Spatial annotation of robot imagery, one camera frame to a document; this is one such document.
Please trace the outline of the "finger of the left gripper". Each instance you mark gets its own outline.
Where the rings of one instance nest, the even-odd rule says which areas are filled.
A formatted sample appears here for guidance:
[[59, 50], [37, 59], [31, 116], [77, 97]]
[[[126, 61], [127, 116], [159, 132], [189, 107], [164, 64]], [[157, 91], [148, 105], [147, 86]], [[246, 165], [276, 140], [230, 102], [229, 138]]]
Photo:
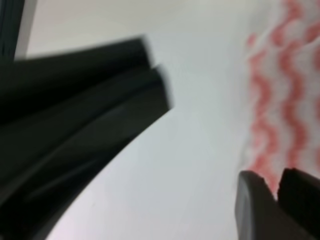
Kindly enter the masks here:
[[149, 69], [141, 38], [0, 64], [0, 118], [18, 120], [61, 103], [106, 79]]
[[0, 129], [0, 237], [44, 240], [93, 178], [170, 109], [159, 68], [134, 69]]

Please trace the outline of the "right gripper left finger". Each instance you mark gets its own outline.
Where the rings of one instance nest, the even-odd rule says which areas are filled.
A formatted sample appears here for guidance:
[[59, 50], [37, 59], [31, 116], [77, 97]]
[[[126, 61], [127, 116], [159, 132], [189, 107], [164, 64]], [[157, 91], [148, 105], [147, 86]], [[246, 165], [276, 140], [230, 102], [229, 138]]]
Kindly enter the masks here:
[[314, 240], [278, 205], [265, 180], [253, 171], [238, 175], [235, 222], [239, 240]]

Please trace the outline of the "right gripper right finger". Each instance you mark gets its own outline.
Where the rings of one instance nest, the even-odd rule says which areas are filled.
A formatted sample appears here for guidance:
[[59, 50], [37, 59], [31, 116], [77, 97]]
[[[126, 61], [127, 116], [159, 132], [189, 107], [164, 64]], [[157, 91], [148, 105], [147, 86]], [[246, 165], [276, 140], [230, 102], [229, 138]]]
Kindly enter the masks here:
[[314, 237], [320, 235], [320, 180], [298, 169], [286, 168], [277, 202], [284, 212]]

